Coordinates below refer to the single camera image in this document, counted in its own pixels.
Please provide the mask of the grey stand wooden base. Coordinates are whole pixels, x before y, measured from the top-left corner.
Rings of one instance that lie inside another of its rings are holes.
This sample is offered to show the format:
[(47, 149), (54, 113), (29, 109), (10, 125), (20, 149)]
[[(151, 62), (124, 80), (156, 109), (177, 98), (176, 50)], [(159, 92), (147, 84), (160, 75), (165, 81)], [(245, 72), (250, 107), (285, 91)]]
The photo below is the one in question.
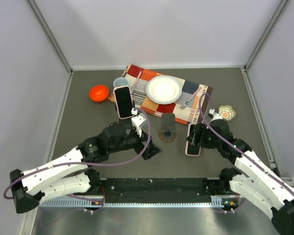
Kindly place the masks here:
[(161, 128), (159, 138), (163, 142), (172, 142), (176, 139), (175, 114), (163, 113), (161, 115)]

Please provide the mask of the black clamp phone stand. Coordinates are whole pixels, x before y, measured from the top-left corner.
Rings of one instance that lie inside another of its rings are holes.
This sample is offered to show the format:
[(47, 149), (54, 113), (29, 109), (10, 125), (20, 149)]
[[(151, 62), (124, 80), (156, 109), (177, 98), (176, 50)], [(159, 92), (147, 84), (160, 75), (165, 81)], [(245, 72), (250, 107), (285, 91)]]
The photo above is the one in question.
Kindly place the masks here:
[(133, 102), (115, 102), (115, 110), (118, 113), (119, 122), (123, 124), (127, 129), (132, 127), (131, 119), (134, 117), (132, 114)]

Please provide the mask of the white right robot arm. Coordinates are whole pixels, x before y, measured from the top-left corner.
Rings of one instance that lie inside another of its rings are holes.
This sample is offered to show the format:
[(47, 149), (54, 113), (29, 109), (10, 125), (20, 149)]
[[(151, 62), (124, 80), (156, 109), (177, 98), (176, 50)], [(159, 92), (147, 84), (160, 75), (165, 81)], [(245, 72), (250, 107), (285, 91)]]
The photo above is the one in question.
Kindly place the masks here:
[(222, 170), (219, 188), (235, 192), (260, 209), (281, 235), (294, 235), (294, 188), (267, 167), (242, 139), (233, 137), (226, 121), (197, 123), (187, 142), (216, 149), (234, 167)]

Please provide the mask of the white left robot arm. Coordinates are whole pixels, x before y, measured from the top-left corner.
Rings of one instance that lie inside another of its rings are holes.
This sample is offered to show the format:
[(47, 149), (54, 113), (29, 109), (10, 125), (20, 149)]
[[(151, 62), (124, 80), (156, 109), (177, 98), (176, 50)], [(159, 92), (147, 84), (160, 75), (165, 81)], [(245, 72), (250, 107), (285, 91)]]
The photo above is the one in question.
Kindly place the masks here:
[(74, 193), (96, 194), (101, 190), (99, 173), (93, 166), (106, 166), (110, 154), (133, 149), (148, 160), (162, 150), (150, 134), (138, 127), (113, 122), (94, 137), (63, 156), (37, 168), (10, 172), (10, 188), (16, 213), (26, 213), (45, 201)]

